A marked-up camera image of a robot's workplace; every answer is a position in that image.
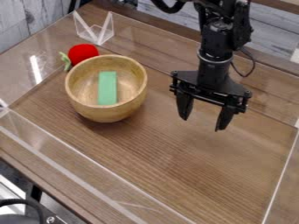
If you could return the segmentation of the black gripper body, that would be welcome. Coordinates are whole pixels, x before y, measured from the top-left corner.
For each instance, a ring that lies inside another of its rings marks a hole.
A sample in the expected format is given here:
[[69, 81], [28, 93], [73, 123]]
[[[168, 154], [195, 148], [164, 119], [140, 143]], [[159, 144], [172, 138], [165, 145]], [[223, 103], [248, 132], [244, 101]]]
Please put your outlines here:
[[252, 93], [229, 77], [229, 59], [225, 61], [200, 60], [196, 71], [172, 71], [171, 91], [181, 88], [193, 100], [201, 100], [217, 106], [235, 104], [237, 113], [247, 111]]

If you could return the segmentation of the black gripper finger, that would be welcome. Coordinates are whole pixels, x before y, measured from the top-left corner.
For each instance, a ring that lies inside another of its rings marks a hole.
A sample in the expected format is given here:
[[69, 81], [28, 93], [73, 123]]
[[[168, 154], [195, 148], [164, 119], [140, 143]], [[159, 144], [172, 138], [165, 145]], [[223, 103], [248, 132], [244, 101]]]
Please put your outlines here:
[[232, 121], [232, 117], [237, 112], [237, 106], [232, 103], [225, 104], [221, 107], [221, 110], [219, 112], [219, 118], [216, 121], [215, 131], [224, 130], [228, 127], [229, 122]]
[[176, 106], [180, 118], [187, 121], [189, 114], [192, 112], [193, 98], [192, 96], [184, 92], [184, 90], [179, 87], [176, 89]]

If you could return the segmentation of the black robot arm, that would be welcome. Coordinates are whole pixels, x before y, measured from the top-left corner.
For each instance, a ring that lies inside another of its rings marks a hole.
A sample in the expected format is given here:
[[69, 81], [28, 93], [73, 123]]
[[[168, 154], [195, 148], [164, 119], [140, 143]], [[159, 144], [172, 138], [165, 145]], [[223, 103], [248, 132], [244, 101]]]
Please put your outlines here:
[[199, 68], [195, 71], [171, 72], [169, 90], [176, 97], [176, 107], [181, 119], [187, 119], [196, 100], [221, 107], [215, 130], [224, 130], [232, 117], [247, 111], [252, 93], [229, 77], [235, 67], [233, 52], [244, 50], [251, 41], [250, 24], [251, 0], [175, 0], [168, 5], [164, 0], [151, 0], [156, 8], [173, 14], [187, 3], [193, 3], [199, 13], [200, 48]]

